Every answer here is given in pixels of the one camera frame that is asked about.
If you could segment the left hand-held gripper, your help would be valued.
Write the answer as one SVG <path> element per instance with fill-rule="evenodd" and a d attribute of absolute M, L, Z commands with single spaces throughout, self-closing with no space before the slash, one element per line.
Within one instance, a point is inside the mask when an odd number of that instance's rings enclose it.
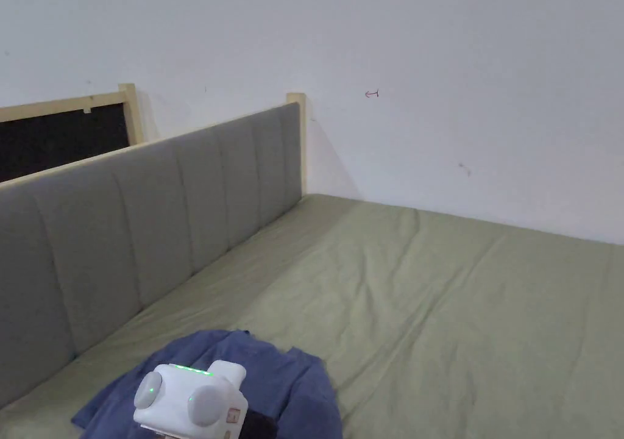
<path fill-rule="evenodd" d="M 239 438 L 248 411 L 240 364 L 214 361 L 207 370 L 160 364 L 141 381 L 133 419 L 168 438 Z"/>

